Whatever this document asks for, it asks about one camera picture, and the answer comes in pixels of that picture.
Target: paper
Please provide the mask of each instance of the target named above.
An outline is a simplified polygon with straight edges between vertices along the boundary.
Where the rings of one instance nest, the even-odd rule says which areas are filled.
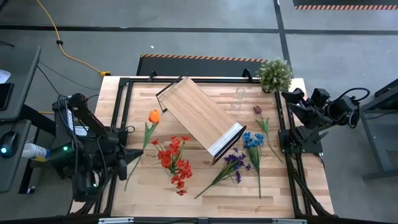
[[[5,83],[10,76],[10,72],[0,69],[0,84]]]

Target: white bottle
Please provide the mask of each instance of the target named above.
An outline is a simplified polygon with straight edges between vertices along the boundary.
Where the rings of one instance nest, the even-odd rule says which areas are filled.
[[[26,143],[22,152],[24,158],[33,159],[38,162],[45,162],[50,158],[50,151],[41,146]]]

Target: computer mouse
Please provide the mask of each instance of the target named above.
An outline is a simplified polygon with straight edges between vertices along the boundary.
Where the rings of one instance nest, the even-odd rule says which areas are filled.
[[[0,139],[0,156],[10,158],[17,153],[17,135],[15,131],[3,134]]]

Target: yellow cable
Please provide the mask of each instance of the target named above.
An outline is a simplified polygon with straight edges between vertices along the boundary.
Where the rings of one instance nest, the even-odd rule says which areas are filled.
[[[54,114],[54,112],[48,112],[48,111],[39,111],[41,114]]]
[[[44,8],[44,6],[42,5],[42,3],[41,3],[39,0],[36,0],[36,1],[37,1],[37,3],[42,7],[42,9],[45,11],[45,13],[47,14],[47,16],[49,17],[49,19],[50,19],[50,21],[51,21],[51,23],[52,23],[52,26],[53,26],[54,29],[55,29],[55,33],[57,34],[57,39],[58,39],[59,41],[61,41],[61,37],[60,37],[60,34],[58,33],[57,26],[55,25],[54,21],[52,20],[52,18],[51,18],[51,16],[50,16],[49,12]],[[62,44],[59,44],[58,46],[60,47],[62,53],[63,53],[67,58],[70,58],[70,59],[72,59],[72,60],[74,60],[74,61],[77,61],[77,62],[80,62],[80,63],[82,63],[82,64],[84,64],[84,65],[89,66],[90,68],[92,68],[93,70],[95,70],[96,72],[98,72],[102,77],[104,77],[105,75],[110,75],[110,74],[111,74],[111,72],[109,72],[109,71],[105,71],[105,72],[99,71],[99,70],[96,69],[94,66],[90,65],[89,63],[84,62],[84,61],[82,61],[82,60],[79,60],[79,59],[77,59],[77,58],[74,58],[74,57],[72,57],[72,56],[69,56],[69,55],[68,55],[67,53],[65,53],[65,51],[63,50]]]

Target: wooden box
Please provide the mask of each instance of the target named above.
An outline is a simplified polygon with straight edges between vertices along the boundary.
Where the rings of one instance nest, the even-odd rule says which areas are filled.
[[[246,129],[188,77],[178,78],[156,96],[162,111],[172,113],[214,157],[212,164],[222,158]]]

